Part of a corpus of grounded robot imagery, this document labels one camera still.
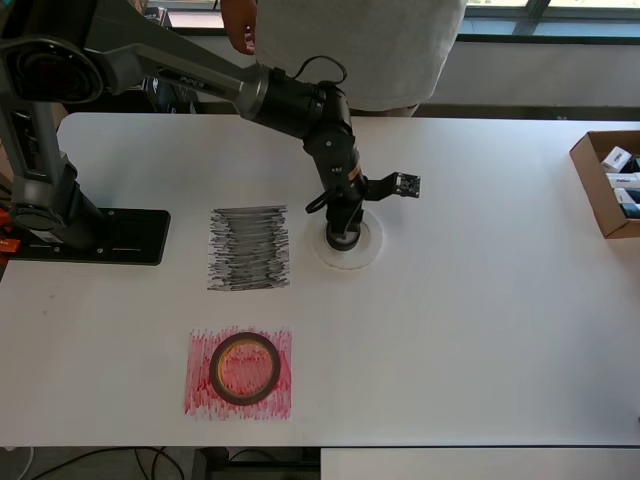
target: person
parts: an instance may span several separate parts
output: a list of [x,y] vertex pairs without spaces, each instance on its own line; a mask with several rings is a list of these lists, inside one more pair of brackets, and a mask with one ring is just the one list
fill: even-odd
[[[345,66],[349,106],[411,116],[433,94],[467,0],[221,0],[225,30],[240,53],[289,75],[315,55]],[[326,60],[301,80],[338,80]]]

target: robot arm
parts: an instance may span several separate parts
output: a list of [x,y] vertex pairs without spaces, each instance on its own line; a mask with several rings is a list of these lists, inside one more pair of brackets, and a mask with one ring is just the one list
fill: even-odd
[[127,0],[14,0],[0,13],[0,137],[14,171],[15,222],[48,242],[95,248],[102,212],[59,152],[49,105],[114,95],[146,76],[232,102],[243,118],[303,140],[324,193],[327,240],[353,248],[364,200],[419,196],[419,178],[362,173],[349,108],[330,82],[307,84],[261,65],[241,68],[144,17]]

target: white circular pad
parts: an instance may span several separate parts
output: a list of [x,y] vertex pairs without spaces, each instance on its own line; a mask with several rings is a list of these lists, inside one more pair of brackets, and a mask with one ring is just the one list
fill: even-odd
[[326,265],[340,270],[359,270],[378,257],[383,243],[382,225],[369,211],[365,210],[360,228],[358,244],[348,252],[340,252],[327,243],[324,216],[314,215],[307,226],[307,242]]

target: white shirt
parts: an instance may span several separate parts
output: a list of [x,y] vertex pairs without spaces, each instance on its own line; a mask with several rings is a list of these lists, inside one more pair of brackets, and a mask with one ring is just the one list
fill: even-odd
[[[260,63],[289,75],[314,55],[348,72],[349,106],[381,111],[427,100],[453,46],[467,0],[261,0],[256,25]],[[325,60],[301,79],[338,80]]]

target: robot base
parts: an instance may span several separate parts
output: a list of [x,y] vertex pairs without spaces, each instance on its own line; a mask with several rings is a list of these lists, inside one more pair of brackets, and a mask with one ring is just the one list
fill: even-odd
[[108,221],[108,234],[95,248],[76,250],[47,243],[27,230],[16,228],[15,238],[22,240],[22,245],[18,253],[8,257],[38,262],[160,264],[171,221],[169,212],[118,208],[101,208],[100,211]]
[[382,225],[371,212],[364,212],[358,244],[346,252],[329,245],[326,226],[324,217],[315,215],[309,222],[306,235],[311,250],[325,265],[339,270],[360,270],[378,258],[384,235]]

